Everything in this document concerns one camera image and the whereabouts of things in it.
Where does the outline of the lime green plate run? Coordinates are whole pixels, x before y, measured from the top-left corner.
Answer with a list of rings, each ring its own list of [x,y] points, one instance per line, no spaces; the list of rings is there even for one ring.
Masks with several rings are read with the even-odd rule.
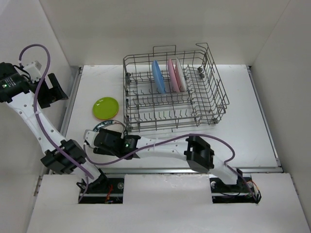
[[[118,113],[119,103],[112,97],[103,97],[98,99],[92,108],[93,115],[95,114],[108,114],[108,113]]]

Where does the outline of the blue plate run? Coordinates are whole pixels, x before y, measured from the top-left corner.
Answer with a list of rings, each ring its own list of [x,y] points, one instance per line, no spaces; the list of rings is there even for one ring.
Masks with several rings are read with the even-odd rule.
[[[165,87],[163,76],[162,76],[157,60],[153,60],[152,62],[152,74],[153,74],[154,81],[157,85],[158,91],[161,94],[165,94],[166,87]]]

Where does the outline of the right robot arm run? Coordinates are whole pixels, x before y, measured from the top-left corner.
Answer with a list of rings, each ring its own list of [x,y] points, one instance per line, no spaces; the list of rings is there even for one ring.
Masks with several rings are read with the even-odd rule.
[[[216,140],[232,151],[232,156],[222,160],[215,155],[205,138]],[[230,191],[242,187],[242,172],[228,162],[235,158],[234,149],[225,141],[212,135],[188,133],[172,139],[150,139],[139,135],[122,135],[120,132],[99,129],[85,131],[84,140],[95,153],[116,156],[118,160],[151,157],[174,158],[186,161],[191,170],[210,172],[218,177]]]

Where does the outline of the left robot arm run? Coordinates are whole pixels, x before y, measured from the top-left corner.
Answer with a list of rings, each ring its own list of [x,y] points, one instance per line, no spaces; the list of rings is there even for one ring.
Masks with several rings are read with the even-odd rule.
[[[10,63],[0,65],[0,101],[13,109],[37,138],[44,157],[42,164],[57,174],[75,174],[83,179],[81,189],[108,189],[104,173],[86,159],[86,153],[75,140],[67,140],[43,114],[35,99],[36,84],[26,80]]]

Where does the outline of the white plate orange sunburst pattern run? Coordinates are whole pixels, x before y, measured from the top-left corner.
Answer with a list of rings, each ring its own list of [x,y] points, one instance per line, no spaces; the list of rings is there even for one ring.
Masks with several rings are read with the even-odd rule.
[[[104,129],[104,128],[107,128],[108,126],[111,126],[111,125],[121,125],[123,127],[123,130],[121,131],[122,136],[125,137],[128,135],[128,131],[127,131],[126,126],[122,122],[117,121],[117,120],[104,120],[101,123],[97,124],[93,128],[93,131],[98,132],[101,128]]]

